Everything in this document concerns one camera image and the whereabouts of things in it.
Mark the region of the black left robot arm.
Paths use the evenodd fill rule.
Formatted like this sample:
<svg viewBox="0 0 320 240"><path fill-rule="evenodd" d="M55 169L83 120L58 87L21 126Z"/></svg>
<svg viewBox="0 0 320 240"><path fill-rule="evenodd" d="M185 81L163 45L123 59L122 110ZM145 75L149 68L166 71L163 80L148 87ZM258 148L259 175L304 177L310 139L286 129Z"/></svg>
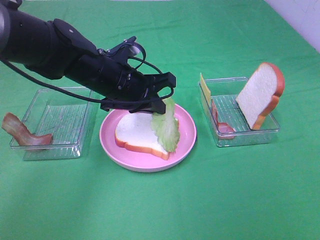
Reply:
<svg viewBox="0 0 320 240"><path fill-rule="evenodd" d="M166 104L159 91L174 89L176 77L158 70L143 74L129 65L145 49L136 37L115 47L97 48L72 25L61 20L44 21L19 10L20 0L0 3L0 60L12 70L16 64L47 79L66 77L100 95L102 110L164 114Z"/></svg>

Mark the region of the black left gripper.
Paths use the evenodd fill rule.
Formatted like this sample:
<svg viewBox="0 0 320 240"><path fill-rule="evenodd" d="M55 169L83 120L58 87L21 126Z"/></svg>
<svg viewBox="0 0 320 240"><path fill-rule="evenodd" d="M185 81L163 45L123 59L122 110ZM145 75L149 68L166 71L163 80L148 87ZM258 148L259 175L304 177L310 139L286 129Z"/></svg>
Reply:
<svg viewBox="0 0 320 240"><path fill-rule="evenodd" d="M126 63L103 55L83 55L65 76L104 96L101 109L128 110L130 114L165 114L166 104L158 92L176 87L176 77L170 72L142 74Z"/></svg>

